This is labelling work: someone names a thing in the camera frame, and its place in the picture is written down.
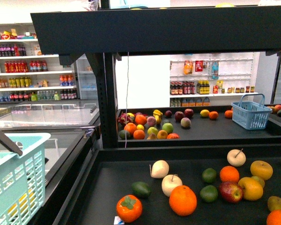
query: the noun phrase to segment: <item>white apple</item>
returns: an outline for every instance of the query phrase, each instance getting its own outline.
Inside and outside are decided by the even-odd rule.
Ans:
[[[172,190],[177,187],[182,185],[182,180],[178,177],[177,174],[169,174],[164,177],[161,187],[163,189],[163,193],[166,196],[170,196],[172,193]]]
[[[169,173],[169,164],[164,160],[156,161],[152,168],[150,165],[151,177],[153,178],[164,178]]]
[[[232,149],[227,154],[227,160],[232,166],[239,167],[245,163],[246,157],[245,154],[242,152],[242,149]]]

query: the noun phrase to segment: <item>fruit leaf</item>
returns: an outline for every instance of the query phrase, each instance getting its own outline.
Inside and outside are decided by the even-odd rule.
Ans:
[[[131,199],[129,196],[125,196],[125,200],[121,202],[121,205],[132,210],[135,203],[136,203],[135,199]]]

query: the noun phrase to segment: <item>blue basket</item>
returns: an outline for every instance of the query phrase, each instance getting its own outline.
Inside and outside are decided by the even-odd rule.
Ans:
[[[44,204],[44,142],[51,135],[6,135],[23,155],[0,151],[0,225],[25,225]]]
[[[260,103],[251,101],[243,102],[243,98],[252,95],[262,95]],[[247,130],[265,129],[269,114],[272,109],[264,106],[265,96],[263,94],[243,95],[240,102],[233,102],[232,120]]]

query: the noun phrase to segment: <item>apple stem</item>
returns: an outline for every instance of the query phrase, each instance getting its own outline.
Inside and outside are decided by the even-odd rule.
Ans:
[[[173,176],[172,176],[172,180],[171,180],[171,181],[173,181],[174,176],[178,176],[178,175],[177,175],[177,174],[173,174]]]
[[[244,149],[241,149],[241,150],[239,150],[239,152],[234,156],[234,158],[236,158],[237,156],[238,156],[238,154],[240,153],[240,152],[242,152]]]

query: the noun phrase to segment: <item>glass freezer lid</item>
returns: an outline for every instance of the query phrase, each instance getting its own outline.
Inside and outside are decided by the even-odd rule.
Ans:
[[[0,128],[88,125],[98,112],[89,101],[21,104],[0,113]]]

